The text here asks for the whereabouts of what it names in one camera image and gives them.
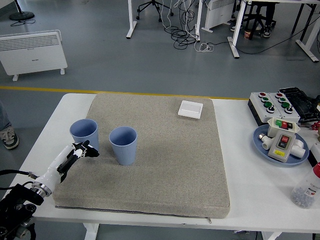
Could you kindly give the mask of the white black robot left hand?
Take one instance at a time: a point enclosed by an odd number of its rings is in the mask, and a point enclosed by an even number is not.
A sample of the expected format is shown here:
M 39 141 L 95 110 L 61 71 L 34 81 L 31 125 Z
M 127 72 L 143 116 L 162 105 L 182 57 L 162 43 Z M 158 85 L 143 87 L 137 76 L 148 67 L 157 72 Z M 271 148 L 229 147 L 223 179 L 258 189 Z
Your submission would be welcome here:
M 89 140 L 72 143 L 62 150 L 42 176 L 36 178 L 32 187 L 53 193 L 56 186 L 66 178 L 68 170 L 79 158 L 95 158 L 99 155 L 98 150 L 90 145 Z

